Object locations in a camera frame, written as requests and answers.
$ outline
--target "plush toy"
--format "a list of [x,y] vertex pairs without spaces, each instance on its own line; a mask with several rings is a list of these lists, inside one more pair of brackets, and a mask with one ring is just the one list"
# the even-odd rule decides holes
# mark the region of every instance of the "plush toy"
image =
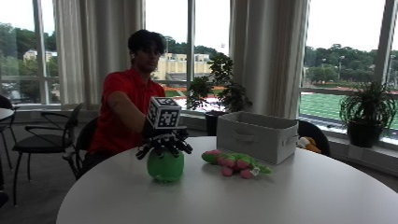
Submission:
[[316,142],[310,137],[301,137],[297,141],[297,146],[316,153],[322,152],[321,149],[316,146]]
[[240,176],[249,179],[258,173],[269,174],[272,169],[266,165],[261,165],[250,156],[241,153],[222,153],[217,149],[205,151],[201,158],[212,163],[222,166],[222,175],[232,176],[240,173]]

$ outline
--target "cylindrical pot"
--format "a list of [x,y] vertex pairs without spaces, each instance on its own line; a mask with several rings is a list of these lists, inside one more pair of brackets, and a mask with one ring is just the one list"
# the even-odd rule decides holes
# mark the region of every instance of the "cylindrical pot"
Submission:
[[181,178],[184,171],[184,153],[176,158],[172,153],[165,150],[164,157],[160,158],[156,151],[149,152],[146,161],[146,170],[149,175],[160,181],[176,181]]
[[208,136],[217,136],[218,117],[225,114],[225,112],[214,110],[204,113],[204,117],[206,118]]
[[373,147],[378,142],[383,128],[351,121],[347,127],[350,143],[357,147]]

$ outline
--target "sky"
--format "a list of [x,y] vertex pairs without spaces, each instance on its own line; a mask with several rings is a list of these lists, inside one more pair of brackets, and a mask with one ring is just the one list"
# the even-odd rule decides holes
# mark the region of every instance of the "sky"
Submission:
[[[0,0],[0,22],[32,30],[31,2]],[[55,29],[52,0],[41,2],[44,30],[51,34]],[[186,2],[146,0],[145,29],[172,36],[177,42],[186,42]],[[196,45],[214,48],[228,54],[230,0],[196,2]],[[341,44],[361,50],[377,49],[383,9],[385,0],[312,0],[306,45],[328,49],[333,44]],[[393,49],[398,49],[398,41],[393,42]]]

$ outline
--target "pink toy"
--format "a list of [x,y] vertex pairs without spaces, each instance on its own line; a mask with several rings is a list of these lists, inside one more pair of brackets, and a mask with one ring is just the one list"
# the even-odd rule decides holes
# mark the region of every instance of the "pink toy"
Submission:
[[260,164],[250,156],[241,153],[222,153],[217,149],[205,151],[201,158],[212,164],[222,166],[222,175],[232,176],[240,173],[240,176],[249,179],[258,173],[269,174],[272,169]]

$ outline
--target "green vase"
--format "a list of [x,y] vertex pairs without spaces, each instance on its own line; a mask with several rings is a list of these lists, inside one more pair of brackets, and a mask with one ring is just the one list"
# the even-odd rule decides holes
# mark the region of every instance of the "green vase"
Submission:
[[160,159],[154,150],[149,152],[146,170],[149,175],[160,181],[172,182],[181,178],[184,170],[184,153],[176,158],[169,151],[162,152]]

